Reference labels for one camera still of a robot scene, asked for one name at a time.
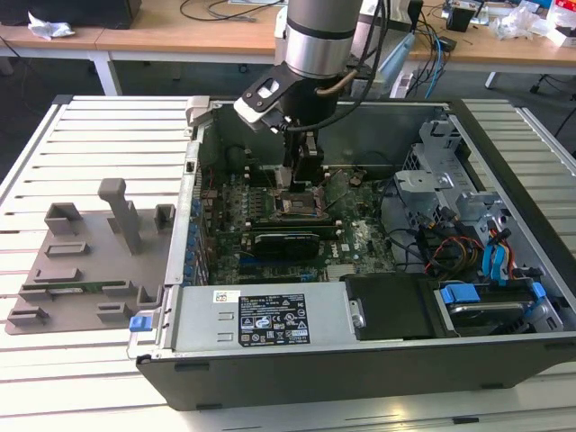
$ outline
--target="table leg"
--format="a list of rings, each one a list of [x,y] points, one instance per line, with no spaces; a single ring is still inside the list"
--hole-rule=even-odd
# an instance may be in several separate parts
[[[499,76],[500,76],[499,72],[490,72],[490,75],[488,76],[488,79],[486,80],[484,86],[488,89],[494,88],[494,86],[496,85],[496,81],[498,81]]]
[[[182,77],[182,63],[177,61],[172,63],[170,67],[172,68],[172,80],[180,81],[180,78]]]
[[[8,57],[0,57],[0,73],[6,76],[14,73]]]
[[[418,65],[412,62],[404,63],[402,70],[398,74],[396,81],[392,85],[392,90],[390,91],[390,97],[403,99],[406,97],[406,93],[410,88],[410,82],[414,76],[414,71],[417,69]]]
[[[122,89],[114,63],[110,59],[110,55],[106,51],[96,51],[90,55],[90,59],[94,62],[96,72],[100,78],[100,83],[106,96],[122,96]]]

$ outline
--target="crumpled paper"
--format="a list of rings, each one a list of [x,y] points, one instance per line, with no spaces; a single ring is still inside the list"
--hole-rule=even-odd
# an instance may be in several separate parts
[[[520,5],[514,9],[510,15],[504,18],[496,18],[490,23],[490,29],[494,32],[496,37],[500,40],[512,39],[524,36],[532,39],[532,32],[530,28],[535,24],[540,17],[535,13],[531,13],[526,5]]]
[[[28,17],[30,18],[30,24],[28,24],[30,31],[46,41],[76,34],[67,22],[46,22],[39,20],[30,12],[28,12]]]

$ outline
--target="blue clip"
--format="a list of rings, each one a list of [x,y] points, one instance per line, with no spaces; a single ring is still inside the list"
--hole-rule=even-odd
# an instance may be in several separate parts
[[[505,257],[506,249],[500,245],[497,245],[496,247],[493,245],[487,245],[484,249],[484,256],[482,257],[482,272],[491,280],[497,281],[499,286],[504,286],[506,284],[506,281],[502,279],[501,275],[501,268],[502,264],[504,264]]]
[[[480,301],[480,296],[472,283],[450,283],[440,290],[440,295],[445,304]]]
[[[539,282],[532,283],[532,291],[538,300],[543,299],[546,296],[546,290]]]
[[[132,333],[138,331],[152,331],[152,317],[132,317],[130,318],[128,329]]]

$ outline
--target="power supply label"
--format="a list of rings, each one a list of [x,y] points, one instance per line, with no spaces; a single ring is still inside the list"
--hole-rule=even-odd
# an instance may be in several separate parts
[[[240,296],[238,326],[243,347],[310,343],[304,294]]]

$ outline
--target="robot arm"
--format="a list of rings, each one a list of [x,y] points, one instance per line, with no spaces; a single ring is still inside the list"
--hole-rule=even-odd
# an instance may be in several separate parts
[[[239,116],[253,129],[263,125],[284,136],[283,167],[290,171],[291,191],[321,181],[323,152],[318,130],[351,113],[374,81],[390,21],[390,3],[376,0],[370,30],[358,66],[367,57],[382,12],[383,26],[373,49],[374,64],[361,97],[345,112],[335,114],[340,90],[357,70],[344,71],[350,56],[362,0],[290,0],[286,20],[284,61],[261,76],[234,103]]]
[[[374,15],[380,12],[380,4]],[[284,62],[261,76],[235,103],[254,129],[265,124],[309,126],[336,110],[339,89],[362,0],[291,0],[286,20]]]

